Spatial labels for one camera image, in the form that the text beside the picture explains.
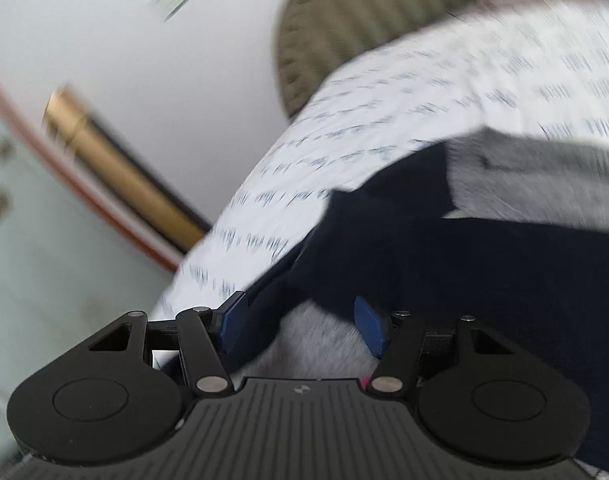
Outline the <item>gold and black frame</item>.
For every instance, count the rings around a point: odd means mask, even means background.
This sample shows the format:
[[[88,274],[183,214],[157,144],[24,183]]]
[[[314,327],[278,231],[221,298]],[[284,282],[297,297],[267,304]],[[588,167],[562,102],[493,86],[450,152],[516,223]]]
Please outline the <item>gold and black frame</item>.
[[[70,87],[52,93],[45,107],[44,124],[110,194],[182,254],[210,231],[207,220],[112,139]]]

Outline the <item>white quilt with blue script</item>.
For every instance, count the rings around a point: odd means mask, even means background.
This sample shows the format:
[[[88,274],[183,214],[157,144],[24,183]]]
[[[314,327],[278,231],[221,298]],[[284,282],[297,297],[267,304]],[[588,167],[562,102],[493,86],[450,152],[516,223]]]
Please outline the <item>white quilt with blue script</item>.
[[[482,127],[609,144],[609,1],[462,15],[335,70],[182,261],[152,315],[218,306],[310,231],[330,191]]]

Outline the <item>olive upholstered headboard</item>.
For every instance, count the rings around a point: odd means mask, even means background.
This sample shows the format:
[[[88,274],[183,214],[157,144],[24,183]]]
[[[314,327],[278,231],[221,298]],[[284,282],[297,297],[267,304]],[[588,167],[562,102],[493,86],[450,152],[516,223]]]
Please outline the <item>olive upholstered headboard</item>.
[[[341,65],[477,1],[286,0],[275,66],[287,117],[296,118]]]

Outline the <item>grey and navy knit sweater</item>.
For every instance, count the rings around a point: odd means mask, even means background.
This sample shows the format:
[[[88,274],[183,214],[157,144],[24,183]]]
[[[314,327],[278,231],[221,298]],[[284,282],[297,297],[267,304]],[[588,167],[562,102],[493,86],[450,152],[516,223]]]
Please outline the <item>grey and navy knit sweater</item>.
[[[609,471],[609,146],[490,129],[432,144],[331,193],[248,292],[227,372],[370,373],[357,298],[434,325],[469,314],[585,391],[579,456]]]

